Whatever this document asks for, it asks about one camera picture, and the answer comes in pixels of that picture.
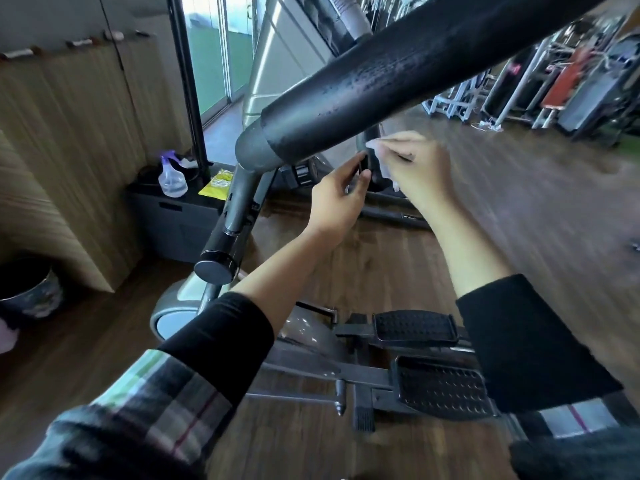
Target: forearm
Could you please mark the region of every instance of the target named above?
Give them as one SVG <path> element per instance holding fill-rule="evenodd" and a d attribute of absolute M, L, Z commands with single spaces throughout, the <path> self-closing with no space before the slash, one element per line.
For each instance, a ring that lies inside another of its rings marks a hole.
<path fill-rule="evenodd" d="M 444 252 L 457 297 L 514 274 L 501 250 L 455 196 L 434 201 L 425 195 L 417 200 L 416 208 Z"/>
<path fill-rule="evenodd" d="M 306 229 L 238 283 L 233 291 L 250 298 L 273 327 L 282 328 L 309 275 L 333 248 L 322 233 Z"/>

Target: green floor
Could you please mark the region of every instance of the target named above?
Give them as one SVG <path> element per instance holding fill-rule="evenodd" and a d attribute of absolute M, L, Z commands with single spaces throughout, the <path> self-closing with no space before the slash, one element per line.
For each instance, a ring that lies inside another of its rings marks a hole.
<path fill-rule="evenodd" d="M 220 31 L 213 28 L 189 27 L 187 33 L 198 92 L 198 105 L 200 112 L 204 113 L 225 97 Z M 249 82 L 251 76 L 253 62 L 251 35 L 229 32 L 228 43 L 231 88 L 236 91 Z"/>

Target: gray wall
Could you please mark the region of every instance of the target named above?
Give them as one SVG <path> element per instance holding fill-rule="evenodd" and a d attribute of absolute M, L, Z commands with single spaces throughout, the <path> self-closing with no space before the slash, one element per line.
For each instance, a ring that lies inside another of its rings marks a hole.
<path fill-rule="evenodd" d="M 103 0 L 112 30 L 131 32 L 136 17 L 167 13 L 166 0 Z M 67 40 L 107 28 L 100 0 L 0 0 L 0 52 L 37 45 L 58 50 Z"/>

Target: yellow plastic bag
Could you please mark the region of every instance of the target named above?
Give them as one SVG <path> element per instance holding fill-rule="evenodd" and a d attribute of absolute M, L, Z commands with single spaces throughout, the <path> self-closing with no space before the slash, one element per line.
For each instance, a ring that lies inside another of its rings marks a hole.
<path fill-rule="evenodd" d="M 231 179 L 233 177 L 234 173 L 232 171 L 220 170 L 198 194 L 219 200 L 227 200 Z"/>

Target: black tube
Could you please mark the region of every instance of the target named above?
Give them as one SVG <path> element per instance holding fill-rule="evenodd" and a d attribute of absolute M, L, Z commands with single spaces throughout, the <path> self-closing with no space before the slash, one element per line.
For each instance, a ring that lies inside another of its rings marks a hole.
<path fill-rule="evenodd" d="M 268 105 L 260 138 L 296 164 L 503 62 L 602 1 L 430 0 Z M 258 154 L 238 148 L 243 167 L 260 166 Z"/>
<path fill-rule="evenodd" d="M 193 155 L 198 162 L 198 169 L 200 170 L 203 185 L 206 185 L 211 180 L 211 174 L 209 172 L 209 161 L 207 160 L 207 149 L 204 143 L 204 131 L 202 130 L 202 120 L 200 119 L 200 106 L 198 105 L 196 81 L 193 77 L 191 51 L 189 50 L 187 25 L 184 22 L 182 1 L 166 0 L 166 3 L 169 8 L 169 19 L 171 20 L 175 53 L 178 56 L 178 65 L 180 65 L 180 74 L 182 76 L 182 88 L 184 90 L 184 102 L 187 106 L 187 114 L 189 116 Z"/>

